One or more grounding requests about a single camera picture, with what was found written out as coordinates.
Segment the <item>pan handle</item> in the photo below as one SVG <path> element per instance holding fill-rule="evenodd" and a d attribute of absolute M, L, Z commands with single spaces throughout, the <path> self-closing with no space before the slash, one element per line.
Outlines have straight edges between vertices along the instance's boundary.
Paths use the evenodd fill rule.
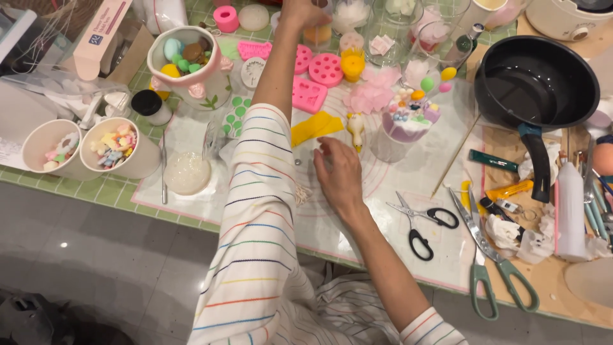
<path fill-rule="evenodd" d="M 522 123 L 517 127 L 522 142 L 526 145 L 535 170 L 535 186 L 532 189 L 532 198 L 542 203 L 549 203 L 549 187 L 551 172 L 549 170 L 549 156 L 543 142 L 541 127 Z"/>

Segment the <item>scissors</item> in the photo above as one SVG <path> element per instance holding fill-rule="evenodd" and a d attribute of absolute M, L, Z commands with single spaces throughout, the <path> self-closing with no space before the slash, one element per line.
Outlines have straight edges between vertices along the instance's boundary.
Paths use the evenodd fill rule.
<path fill-rule="evenodd" d="M 477 244 L 477 250 L 474 254 L 474 263 L 470 268 L 470 298 L 473 302 L 473 309 L 477 313 L 477 315 L 481 316 L 483 319 L 488 321 L 494 321 L 498 319 L 498 306 L 496 304 L 496 295 L 492 290 L 492 283 L 490 282 L 490 277 L 487 274 L 487 268 L 485 267 L 485 257 L 489 257 L 496 263 L 496 268 L 498 268 L 498 272 L 500 272 L 500 276 L 506 285 L 507 290 L 513 297 L 515 304 L 517 307 L 525 312 L 535 312 L 539 307 L 539 298 L 536 290 L 530 285 L 528 279 L 523 276 L 523 274 L 517 270 L 513 264 L 500 256 L 498 252 L 487 242 L 485 237 L 483 236 L 483 224 L 481 223 L 481 216 L 479 215 L 479 211 L 477 210 L 477 204 L 474 201 L 474 195 L 472 189 L 468 189 L 468 199 L 470 201 L 470 209 L 471 213 L 462 206 L 462 203 L 455 195 L 454 191 L 450 188 L 449 193 L 451 193 L 451 198 L 455 202 L 455 206 L 460 211 L 460 215 L 462 219 L 466 223 L 466 226 L 470 230 L 470 235 L 472 235 L 475 243 Z M 530 293 L 531 305 L 526 307 L 522 302 L 522 299 L 519 298 L 519 294 L 515 290 L 513 286 L 513 282 L 511 281 L 511 276 L 515 276 L 519 279 L 519 281 L 524 285 L 524 287 Z M 492 308 L 492 315 L 485 316 L 479 310 L 479 306 L 477 305 L 477 283 L 482 282 L 483 288 L 485 290 L 485 294 L 487 299 L 489 300 L 490 307 Z"/>
<path fill-rule="evenodd" d="M 411 231 L 409 232 L 409 245 L 411 246 L 411 250 L 413 251 L 413 253 L 420 258 L 423 261 L 430 261 L 432 260 L 432 258 L 434 257 L 434 252 L 432 251 L 432 248 L 430 248 L 430 246 L 428 245 L 428 240 L 423 238 L 421 236 L 421 234 L 417 231 L 417 228 L 413 228 L 413 217 L 415 217 L 416 215 L 419 215 L 423 218 L 429 219 L 432 222 L 437 223 L 438 225 L 442 225 L 444 227 L 448 227 L 450 229 L 455 229 L 460 225 L 460 221 L 458 220 L 458 217 L 455 216 L 455 214 L 453 214 L 450 210 L 448 209 L 443 209 L 440 207 L 434 207 L 431 208 L 427 211 L 424 212 L 418 212 L 418 211 L 414 211 L 412 209 L 409 208 L 409 205 L 406 203 L 406 201 L 402 198 L 402 196 L 400 196 L 399 192 L 396 192 L 396 195 L 398 195 L 398 199 L 400 199 L 400 204 L 402 204 L 402 206 L 398 206 L 398 205 L 394 205 L 392 203 L 386 203 L 390 206 L 392 206 L 393 208 L 397 209 L 398 211 L 404 213 L 407 215 L 407 217 L 409 217 L 409 227 L 411 228 Z M 444 212 L 448 215 L 451 216 L 451 218 L 454 220 L 453 224 L 449 224 L 446 223 L 444 221 L 442 221 L 440 218 L 438 218 L 436 216 L 437 212 Z M 428 257 L 423 257 L 421 255 L 419 255 L 419 253 L 415 250 L 415 247 L 413 247 L 413 240 L 414 239 L 418 239 L 419 242 L 421 242 L 421 244 L 428 250 Z"/>

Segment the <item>white shirt with rainbow stripes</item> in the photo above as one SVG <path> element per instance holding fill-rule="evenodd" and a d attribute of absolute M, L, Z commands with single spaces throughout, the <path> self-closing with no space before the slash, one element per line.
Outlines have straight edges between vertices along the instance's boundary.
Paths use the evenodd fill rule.
<path fill-rule="evenodd" d="M 398 334 L 366 273 L 313 288 L 296 259 L 290 138 L 276 107 L 255 104 L 245 114 L 188 344 L 468 344 L 434 308 Z"/>

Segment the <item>black-handled scissors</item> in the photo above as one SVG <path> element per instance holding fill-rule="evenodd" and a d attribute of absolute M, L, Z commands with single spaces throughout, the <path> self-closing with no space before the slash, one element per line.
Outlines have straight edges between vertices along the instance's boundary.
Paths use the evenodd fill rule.
<path fill-rule="evenodd" d="M 413 228 L 413 217 L 415 217 L 416 215 L 419 215 L 423 218 L 429 219 L 432 222 L 437 223 L 438 225 L 442 225 L 450 229 L 457 228 L 460 225 L 460 220 L 450 210 L 444 209 L 441 207 L 434 207 L 434 208 L 428 209 L 427 211 L 422 211 L 422 212 L 414 211 L 409 208 L 409 205 L 402 198 L 399 192 L 396 192 L 396 195 L 398 195 L 398 199 L 400 199 L 400 204 L 402 204 L 402 206 L 394 205 L 392 203 L 386 203 L 386 204 L 392 206 L 393 208 L 406 214 L 406 216 L 409 217 L 409 224 L 411 227 L 411 231 L 409 232 L 409 245 L 411 246 L 411 250 L 418 258 L 420 258 L 423 261 L 432 260 L 432 258 L 434 258 L 434 252 L 432 251 L 432 248 L 430 248 L 430 246 L 428 245 L 428 240 L 421 236 L 417 228 Z M 453 219 L 454 223 L 449 224 L 445 222 L 444 220 L 440 219 L 439 217 L 436 216 L 437 212 L 443 212 L 443 213 L 448 214 L 451 217 L 451 219 Z M 423 257 L 419 255 L 419 253 L 415 250 L 415 247 L 413 246 L 414 239 L 418 239 L 419 242 L 421 242 L 421 244 L 428 250 L 428 254 L 429 254 L 428 257 Z"/>

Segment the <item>gray floor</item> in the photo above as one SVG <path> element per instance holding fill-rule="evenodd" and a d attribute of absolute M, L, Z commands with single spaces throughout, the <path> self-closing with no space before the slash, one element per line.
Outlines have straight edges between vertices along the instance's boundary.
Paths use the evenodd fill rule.
<path fill-rule="evenodd" d="M 180 345 L 217 235 L 0 183 L 0 284 L 70 301 L 137 344 Z M 478 318 L 467 297 L 424 288 L 472 345 L 600 345 L 613 331 L 500 307 Z"/>

